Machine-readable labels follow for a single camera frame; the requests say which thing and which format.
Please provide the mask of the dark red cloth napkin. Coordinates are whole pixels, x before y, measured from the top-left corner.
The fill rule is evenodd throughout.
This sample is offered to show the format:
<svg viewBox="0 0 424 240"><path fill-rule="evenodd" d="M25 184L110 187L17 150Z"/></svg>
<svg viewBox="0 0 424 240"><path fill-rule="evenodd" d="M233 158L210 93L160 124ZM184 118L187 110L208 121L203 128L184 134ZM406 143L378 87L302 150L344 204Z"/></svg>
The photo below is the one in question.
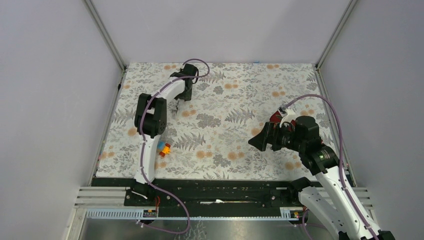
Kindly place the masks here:
<svg viewBox="0 0 424 240"><path fill-rule="evenodd" d="M283 128L280 128L281 115L278 110L270 117L269 121L274 123L274 128L279 131L293 132L295 130L295 119L291 122L285 122Z"/></svg>

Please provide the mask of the silver fork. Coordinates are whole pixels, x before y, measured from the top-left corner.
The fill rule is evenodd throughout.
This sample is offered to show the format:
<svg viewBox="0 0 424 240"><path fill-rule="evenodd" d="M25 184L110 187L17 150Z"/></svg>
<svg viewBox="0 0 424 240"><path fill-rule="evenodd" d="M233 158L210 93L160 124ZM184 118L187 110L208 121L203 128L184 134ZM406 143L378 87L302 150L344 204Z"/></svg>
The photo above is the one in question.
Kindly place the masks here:
<svg viewBox="0 0 424 240"><path fill-rule="evenodd" d="M170 114L172 119L176 119L180 106L180 100L174 100L170 105Z"/></svg>

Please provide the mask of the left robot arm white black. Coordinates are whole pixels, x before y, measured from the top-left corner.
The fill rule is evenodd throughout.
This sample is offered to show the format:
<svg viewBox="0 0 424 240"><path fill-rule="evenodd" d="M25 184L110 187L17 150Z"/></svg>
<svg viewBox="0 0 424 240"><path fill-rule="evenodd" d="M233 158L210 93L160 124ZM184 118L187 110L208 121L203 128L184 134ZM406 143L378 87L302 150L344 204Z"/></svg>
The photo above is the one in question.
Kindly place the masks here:
<svg viewBox="0 0 424 240"><path fill-rule="evenodd" d="M131 191L144 206L155 200L154 189L149 185L155 179L155 161L161 135L167 127L168 103L171 100L190 101L193 84L199 79L199 69L185 63L170 75L170 80L152 94L141 93L138 97L134 126L139 134L139 153L135 184Z"/></svg>

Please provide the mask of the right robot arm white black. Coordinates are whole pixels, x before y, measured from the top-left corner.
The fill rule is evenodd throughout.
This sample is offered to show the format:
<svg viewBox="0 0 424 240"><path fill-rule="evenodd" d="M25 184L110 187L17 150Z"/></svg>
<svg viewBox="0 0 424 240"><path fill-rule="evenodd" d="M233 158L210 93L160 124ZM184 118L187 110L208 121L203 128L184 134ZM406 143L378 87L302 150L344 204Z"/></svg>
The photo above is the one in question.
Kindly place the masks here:
<svg viewBox="0 0 424 240"><path fill-rule="evenodd" d="M332 203L322 199L317 188L306 178L291 182L287 201L303 205L312 212L335 240L393 240L394 235L382 230L370 217L340 169L335 151L325 145L319 125L311 116L299 116L288 121L266 122L259 134L248 144L263 152L282 148L298 153L301 163L315 176Z"/></svg>

